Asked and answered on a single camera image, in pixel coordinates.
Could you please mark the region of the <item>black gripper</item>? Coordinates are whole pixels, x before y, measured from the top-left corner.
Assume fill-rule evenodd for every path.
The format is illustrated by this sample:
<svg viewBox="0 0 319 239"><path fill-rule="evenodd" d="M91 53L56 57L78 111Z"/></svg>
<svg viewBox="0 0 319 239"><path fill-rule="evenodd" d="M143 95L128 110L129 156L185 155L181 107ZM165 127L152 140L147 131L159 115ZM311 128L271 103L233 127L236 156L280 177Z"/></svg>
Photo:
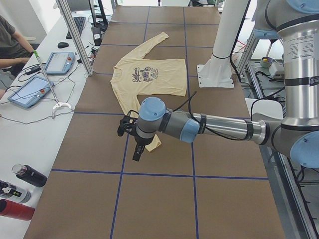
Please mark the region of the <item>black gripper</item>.
<svg viewBox="0 0 319 239"><path fill-rule="evenodd" d="M135 152L133 154L133 160L139 161L141 157L141 152L144 151L146 145L149 145L152 142L153 138L143 138L141 136L135 136L135 141L137 143Z"/></svg>

